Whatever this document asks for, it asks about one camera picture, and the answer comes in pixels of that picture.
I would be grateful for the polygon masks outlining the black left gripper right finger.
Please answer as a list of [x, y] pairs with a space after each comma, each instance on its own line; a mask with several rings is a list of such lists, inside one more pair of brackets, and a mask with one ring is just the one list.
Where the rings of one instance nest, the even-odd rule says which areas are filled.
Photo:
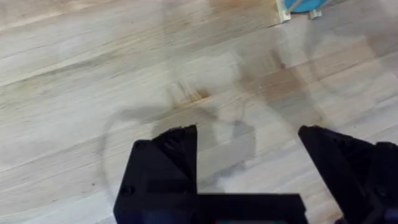
[[298, 136], [342, 212], [337, 223], [397, 224], [396, 144], [320, 126], [301, 126]]

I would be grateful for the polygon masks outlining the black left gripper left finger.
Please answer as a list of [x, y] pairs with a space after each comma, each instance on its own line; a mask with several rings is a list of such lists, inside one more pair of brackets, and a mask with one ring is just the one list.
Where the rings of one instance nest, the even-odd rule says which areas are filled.
[[195, 222], [197, 140], [189, 125], [134, 142], [113, 207], [118, 224]]

